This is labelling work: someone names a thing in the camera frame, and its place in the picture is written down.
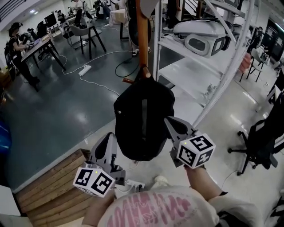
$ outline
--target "gray chair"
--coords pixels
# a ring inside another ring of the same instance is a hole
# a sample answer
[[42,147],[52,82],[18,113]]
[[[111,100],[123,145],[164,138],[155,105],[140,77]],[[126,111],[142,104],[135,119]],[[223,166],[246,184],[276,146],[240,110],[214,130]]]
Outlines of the gray chair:
[[256,82],[257,82],[257,80],[258,80],[258,78],[260,76],[260,73],[262,72],[262,67],[263,67],[264,62],[260,59],[257,50],[254,49],[254,48],[252,49],[251,56],[252,56],[252,64],[250,66],[247,79],[249,78],[249,75],[251,73],[253,73],[255,70],[257,70],[257,71],[259,71],[257,79],[256,79]]
[[[80,37],[80,42],[81,42],[81,51],[82,54],[84,54],[84,50],[83,50],[83,40],[87,40],[88,42],[92,42],[94,47],[97,47],[94,40],[92,39],[92,37],[95,37],[96,34],[93,30],[90,30],[89,28],[79,28],[76,27],[74,25],[70,25],[70,30],[73,32],[74,36],[79,36]],[[90,55],[90,59],[91,57],[91,44],[89,44],[89,55]]]

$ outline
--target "extension cord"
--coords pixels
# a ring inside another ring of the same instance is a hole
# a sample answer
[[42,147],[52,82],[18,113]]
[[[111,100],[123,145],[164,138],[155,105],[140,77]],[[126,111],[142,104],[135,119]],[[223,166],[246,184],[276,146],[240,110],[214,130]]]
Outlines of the extension cord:
[[127,180],[126,183],[128,185],[130,185],[131,187],[135,187],[135,188],[138,188],[139,185],[141,185],[141,188],[144,188],[145,187],[145,184],[144,183],[141,183],[141,182],[137,182],[137,181],[134,181],[134,180]]
[[79,76],[84,76],[86,72],[88,72],[92,66],[85,65],[84,68],[79,72]]

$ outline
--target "person wearing hat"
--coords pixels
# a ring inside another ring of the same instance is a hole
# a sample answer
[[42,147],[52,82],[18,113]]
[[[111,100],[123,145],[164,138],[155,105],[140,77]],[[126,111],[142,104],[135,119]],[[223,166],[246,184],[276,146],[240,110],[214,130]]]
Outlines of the person wearing hat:
[[12,58],[13,64],[18,68],[20,73],[26,78],[28,83],[35,88],[36,84],[39,83],[39,79],[37,77],[33,77],[30,73],[30,70],[25,62],[22,62],[21,51],[27,49],[25,45],[19,44],[17,33],[19,32],[20,23],[13,23],[11,28],[9,29],[9,51]]

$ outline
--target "black pants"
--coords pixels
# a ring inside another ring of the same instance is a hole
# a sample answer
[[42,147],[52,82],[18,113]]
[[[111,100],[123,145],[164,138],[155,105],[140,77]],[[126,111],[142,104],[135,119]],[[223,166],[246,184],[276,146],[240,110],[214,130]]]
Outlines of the black pants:
[[30,70],[28,69],[28,66],[25,62],[21,62],[21,59],[14,59],[13,60],[14,65],[17,67],[17,69],[20,71],[20,73],[26,78],[26,80],[29,82],[30,85],[35,85],[35,78],[31,75]]
[[173,28],[179,20],[176,18],[177,14],[177,4],[175,0],[169,0],[168,1],[168,12],[167,16],[169,17],[168,19],[168,28]]

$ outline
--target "gray floor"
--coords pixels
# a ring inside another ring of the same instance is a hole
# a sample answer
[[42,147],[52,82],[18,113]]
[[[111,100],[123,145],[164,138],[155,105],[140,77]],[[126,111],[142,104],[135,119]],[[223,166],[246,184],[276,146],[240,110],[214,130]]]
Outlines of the gray floor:
[[[119,32],[114,29],[103,29],[100,35],[107,53],[131,50],[128,41],[119,40]],[[149,69],[153,68],[152,33],[149,55]],[[92,57],[104,53],[98,40],[97,47],[92,46]],[[73,50],[62,36],[55,39],[59,54],[68,58],[66,72],[71,72],[89,61],[88,45]],[[131,53],[115,53],[97,59],[89,65],[92,69],[83,79],[96,82],[121,94],[129,84],[123,83],[115,76],[116,66],[129,58]],[[161,67],[164,67],[181,56],[169,49],[163,49]],[[137,66],[138,57],[118,69],[119,75],[127,75]],[[62,68],[48,55],[39,62],[40,70],[32,59],[28,61],[31,74],[41,80],[37,93],[23,77],[18,76],[8,89],[8,100],[3,109],[3,116],[12,134],[12,148],[5,166],[5,174],[12,189],[16,189],[39,170],[82,141],[88,135],[100,129],[114,119],[113,103],[117,95],[103,87],[88,84],[79,79],[75,73],[63,75]]]

